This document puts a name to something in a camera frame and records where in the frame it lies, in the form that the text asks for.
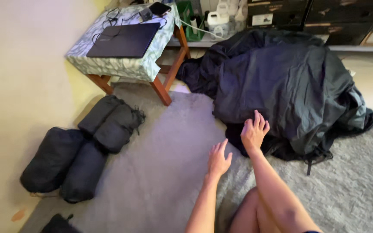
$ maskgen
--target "green plastic crate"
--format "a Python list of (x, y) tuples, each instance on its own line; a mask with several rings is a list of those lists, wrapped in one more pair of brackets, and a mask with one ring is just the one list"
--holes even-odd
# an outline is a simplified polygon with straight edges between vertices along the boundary
[[(199, 29), (204, 30), (204, 16), (200, 16), (201, 24), (198, 27)], [(205, 32), (198, 30), (198, 34), (194, 34), (192, 31), (192, 27), (187, 26), (185, 31), (186, 40), (189, 42), (197, 42), (201, 41), (202, 37), (204, 37)]]
[(190, 1), (181, 1), (177, 3), (177, 8), (179, 12), (179, 17), (182, 21), (191, 24), (191, 16), (194, 15), (194, 10), (192, 9), (192, 4)]

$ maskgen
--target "black stuff sack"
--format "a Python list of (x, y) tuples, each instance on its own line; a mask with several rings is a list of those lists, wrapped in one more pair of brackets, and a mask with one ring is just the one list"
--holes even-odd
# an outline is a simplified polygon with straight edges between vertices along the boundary
[(80, 130), (51, 128), (20, 177), (23, 187), (40, 193), (58, 189), (84, 141)]
[(122, 104), (114, 109), (93, 136), (107, 151), (119, 153), (135, 129), (145, 121), (142, 111)]
[(68, 220), (72, 217), (72, 214), (67, 219), (64, 219), (60, 214), (54, 215), (49, 223), (44, 226), (41, 233), (80, 233), (80, 231), (68, 223)]
[(106, 165), (107, 155), (94, 141), (85, 143), (71, 165), (60, 195), (68, 203), (77, 203), (94, 198), (96, 186)]
[(86, 136), (93, 136), (112, 111), (121, 104), (124, 104), (124, 101), (118, 99), (114, 95), (107, 95), (101, 98), (85, 118), (80, 121), (77, 127), (79, 127)]

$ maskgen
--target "laptop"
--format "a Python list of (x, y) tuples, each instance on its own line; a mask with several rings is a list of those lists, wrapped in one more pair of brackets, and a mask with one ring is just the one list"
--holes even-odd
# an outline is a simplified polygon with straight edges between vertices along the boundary
[(106, 27), (87, 53), (90, 58), (142, 58), (160, 23)]

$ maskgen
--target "patterned tablecloth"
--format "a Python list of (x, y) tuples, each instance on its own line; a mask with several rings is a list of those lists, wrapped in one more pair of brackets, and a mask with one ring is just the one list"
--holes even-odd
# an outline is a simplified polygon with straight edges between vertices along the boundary
[[(128, 19), (134, 14), (140, 12), (150, 4), (135, 5), (122, 8), (116, 25), (121, 25), (122, 19)], [(159, 66), (155, 63), (162, 55), (165, 46), (174, 33), (175, 24), (180, 27), (179, 13), (175, 3), (168, 3), (172, 8), (171, 14), (167, 14), (164, 18), (168, 23), (163, 29), (158, 30), (153, 38), (148, 50), (142, 58), (88, 58), (86, 54), (93, 46), (92, 37), (97, 33), (103, 32), (102, 23), (106, 20), (107, 12), (102, 13), (96, 19), (94, 24), (85, 32), (85, 34), (77, 41), (77, 43), (66, 54), (66, 59), (70, 61), (78, 70), (84, 74), (109, 75), (117, 77), (128, 77), (139, 80), (153, 82), (159, 71)], [(109, 13), (109, 17), (114, 17), (118, 10)], [(138, 15), (130, 20), (123, 20), (123, 25), (138, 24), (142, 21)], [(154, 16), (154, 19), (145, 23), (159, 22), (165, 24), (165, 20)], [(104, 27), (110, 26), (108, 22), (104, 23)]]

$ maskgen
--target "fluffy rug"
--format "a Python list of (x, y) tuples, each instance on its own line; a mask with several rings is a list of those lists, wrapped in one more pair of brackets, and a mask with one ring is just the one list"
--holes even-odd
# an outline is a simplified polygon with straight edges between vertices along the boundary
[[(140, 135), (111, 155), (96, 198), (68, 204), (44, 198), (21, 232), (39, 232), (61, 213), (83, 233), (183, 232), (206, 173), (208, 151), (224, 139), (225, 126), (201, 94), (171, 93), (164, 107), (147, 85), (121, 83), (115, 94), (146, 115)], [(229, 171), (218, 185), (216, 232), (225, 232), (246, 192), (255, 186), (249, 160), (230, 144)], [(332, 147), (334, 159), (312, 167), (269, 161), (324, 232), (373, 232), (373, 129)]]

